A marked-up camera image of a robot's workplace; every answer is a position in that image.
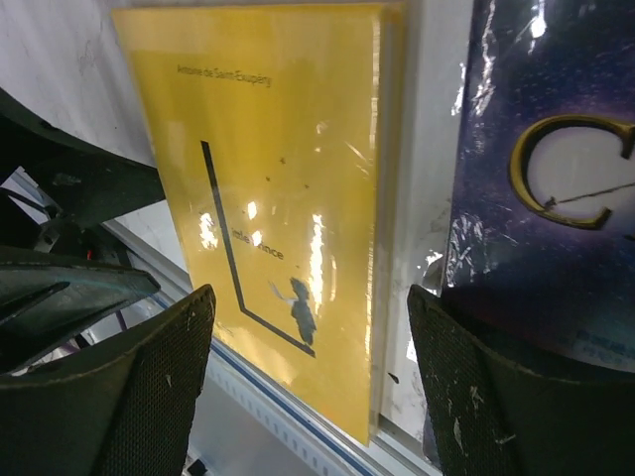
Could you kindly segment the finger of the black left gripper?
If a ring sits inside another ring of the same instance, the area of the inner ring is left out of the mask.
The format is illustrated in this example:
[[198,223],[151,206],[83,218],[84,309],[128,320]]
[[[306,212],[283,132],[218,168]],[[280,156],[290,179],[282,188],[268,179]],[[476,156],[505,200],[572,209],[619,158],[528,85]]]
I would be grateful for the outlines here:
[[158,171],[91,145],[1,92],[1,179],[22,168],[82,228],[165,199]]
[[159,290],[159,283],[144,271],[3,247],[1,370],[26,367],[102,318]]

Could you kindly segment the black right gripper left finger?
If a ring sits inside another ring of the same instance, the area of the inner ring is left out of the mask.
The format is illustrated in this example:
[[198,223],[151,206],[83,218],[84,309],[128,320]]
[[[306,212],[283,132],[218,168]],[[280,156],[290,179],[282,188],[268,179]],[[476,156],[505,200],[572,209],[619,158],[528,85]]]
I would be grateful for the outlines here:
[[204,285],[124,332],[2,377],[2,474],[181,474],[214,313]]

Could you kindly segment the purple galaxy cover book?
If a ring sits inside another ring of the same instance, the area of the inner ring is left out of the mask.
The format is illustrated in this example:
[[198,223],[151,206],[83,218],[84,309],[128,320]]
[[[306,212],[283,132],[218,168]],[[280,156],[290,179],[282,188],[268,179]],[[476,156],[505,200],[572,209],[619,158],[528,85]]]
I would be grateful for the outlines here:
[[478,1],[443,299],[634,369],[634,5]]

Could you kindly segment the yellow thin book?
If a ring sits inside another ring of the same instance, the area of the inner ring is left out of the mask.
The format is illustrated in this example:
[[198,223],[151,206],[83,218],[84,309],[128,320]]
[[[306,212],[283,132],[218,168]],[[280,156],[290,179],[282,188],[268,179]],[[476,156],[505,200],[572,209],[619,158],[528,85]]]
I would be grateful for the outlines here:
[[404,5],[118,8],[217,338],[367,444],[387,317]]

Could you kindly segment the grey thin book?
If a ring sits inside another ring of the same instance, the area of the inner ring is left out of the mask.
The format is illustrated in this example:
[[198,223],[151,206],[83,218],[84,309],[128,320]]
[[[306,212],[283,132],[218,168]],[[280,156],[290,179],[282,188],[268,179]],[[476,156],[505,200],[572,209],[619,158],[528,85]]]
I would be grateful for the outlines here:
[[374,27],[373,81],[376,85],[376,112],[373,117],[375,166],[375,212],[373,256],[368,269],[370,345],[369,435],[379,427],[383,373],[390,327],[390,299],[394,257],[397,249],[398,181],[401,165],[406,6],[403,1],[382,4]]

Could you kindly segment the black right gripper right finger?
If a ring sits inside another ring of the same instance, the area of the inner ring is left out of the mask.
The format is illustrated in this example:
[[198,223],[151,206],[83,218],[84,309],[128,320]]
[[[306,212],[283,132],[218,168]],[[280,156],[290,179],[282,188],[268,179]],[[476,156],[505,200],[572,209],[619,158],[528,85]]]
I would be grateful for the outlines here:
[[633,474],[633,374],[534,347],[418,285],[407,306],[443,474]]

